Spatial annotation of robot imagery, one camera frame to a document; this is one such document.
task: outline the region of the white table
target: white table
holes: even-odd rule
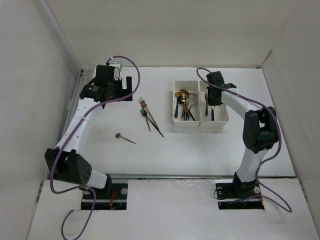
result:
[[[291,205],[288,213],[268,200],[265,210],[219,210],[212,179],[129,180],[127,210],[95,211],[81,240],[319,240],[297,179],[263,179]],[[71,184],[55,182],[56,189]],[[275,196],[265,189],[262,193]],[[63,195],[44,183],[29,240],[58,240],[67,213],[80,209],[82,192]],[[89,211],[74,211],[65,234],[74,239]]]
[[[272,106],[261,69],[210,68],[221,71],[226,83],[235,84],[243,95]],[[193,67],[141,67],[141,83],[133,102],[107,105],[92,128],[84,158],[94,169],[109,174],[233,176],[245,151],[242,140],[244,122],[228,108],[229,122],[222,129],[175,128],[172,120],[173,81],[198,80]],[[124,68],[122,77],[137,74]],[[148,131],[140,113],[139,97],[144,97],[165,138],[151,126]],[[134,141],[137,145],[115,134]],[[269,151],[271,156],[277,144]],[[286,143],[279,156],[265,164],[261,176],[295,176]]]

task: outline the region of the white plastic container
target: white plastic container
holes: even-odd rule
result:
[[[207,84],[198,80],[175,80],[173,82],[172,93],[172,120],[173,125],[179,128],[223,128],[229,121],[227,106],[222,104],[221,106],[213,107],[214,120],[211,119],[212,107],[208,106],[208,116],[206,116],[206,99],[205,94],[207,92]],[[196,121],[190,119],[185,121],[181,116],[183,111],[183,105],[178,104],[178,117],[175,118],[175,111],[177,106],[176,92],[185,89],[190,94],[195,94],[197,102],[191,106],[191,113]]]
[[[175,111],[177,106],[177,98],[175,96],[175,92],[180,92],[180,90],[185,89],[190,94],[195,94],[197,101],[190,108],[190,112],[192,113],[195,121],[190,119],[189,121],[183,120],[181,117],[183,111],[183,105],[178,104],[178,117],[175,118]],[[172,120],[173,125],[179,128],[196,128],[199,126],[201,121],[200,115],[200,99],[199,99],[199,82],[197,80],[175,80],[173,82],[173,105],[172,105]]]
[[[200,127],[201,128],[223,128],[229,121],[227,106],[222,104],[220,106],[208,106],[208,116],[206,116],[206,99],[205,94],[208,85],[204,81],[199,82],[199,96],[200,96]],[[211,110],[214,111],[214,120],[211,119]]]

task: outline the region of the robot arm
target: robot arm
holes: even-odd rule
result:
[[[132,92],[131,77],[126,78],[127,89],[122,89],[121,69],[120,62],[98,65],[94,69],[93,79],[83,87],[75,114],[65,134],[54,149],[48,148],[45,152],[44,157],[50,170],[59,149],[89,109],[99,103],[124,97]],[[132,101],[132,96],[125,101]],[[92,110],[65,146],[54,172],[56,180],[103,189],[106,192],[111,188],[110,176],[92,169],[91,165],[82,157],[91,128],[104,107],[101,105]]]
[[[221,102],[230,108],[232,108],[240,117],[245,120],[246,113],[249,111],[261,111],[262,107],[246,101],[242,98],[237,97],[232,93],[223,91],[221,93]],[[247,147],[244,150],[244,155],[242,158],[241,165],[236,171],[236,175],[242,183],[249,183],[256,179],[256,171],[267,154],[267,149],[262,149],[257,153],[254,153],[252,150]]]
[[[232,83],[225,84],[219,71],[209,73],[206,77],[209,83],[221,88],[236,88]],[[230,180],[217,181],[217,198],[224,200],[250,197],[253,194],[253,189],[259,186],[256,181],[257,169],[268,150],[278,141],[276,124],[269,116],[269,112],[260,105],[211,86],[207,89],[210,106],[225,104],[244,120],[242,139],[245,151],[241,165],[235,172],[232,182]],[[269,107],[269,109],[276,116],[275,109],[273,107]]]

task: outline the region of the black mounting base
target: black mounting base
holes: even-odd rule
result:
[[[106,194],[103,189],[93,188],[96,195],[96,202],[94,210],[126,210],[127,209],[127,195],[128,195],[128,184],[127,183],[112,183],[111,191]],[[81,210],[90,210],[92,207],[94,196],[90,191],[89,194],[83,194],[81,201]]]
[[[257,196],[259,193],[254,192],[254,188],[259,188],[259,184],[255,183],[254,187],[239,190],[239,185],[233,182],[219,182],[215,184],[218,207],[220,210],[235,210],[235,209],[262,209],[264,203],[261,197],[254,197],[249,200],[244,200],[232,203],[234,200],[245,199],[251,196]]]

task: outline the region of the black handle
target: black handle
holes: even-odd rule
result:
[[[178,117],[178,102],[176,102],[176,106],[175,106],[175,112],[174,112],[174,118],[176,119]]]
[[[215,111],[213,108],[211,108],[211,121],[215,120]]]
[[[164,138],[165,136],[162,135],[162,133],[160,132],[159,128],[154,124],[154,122],[151,121],[151,119],[150,119],[148,116],[146,116],[146,117],[147,117],[147,118],[149,119],[149,121],[152,123],[152,125],[154,126],[154,128],[160,133],[160,135]]]
[[[194,116],[192,115],[190,109],[189,109],[188,111],[189,111],[189,115],[190,115],[190,117],[192,118],[192,120],[195,121],[195,118],[194,118]]]
[[[205,116],[208,116],[208,101],[205,101]]]

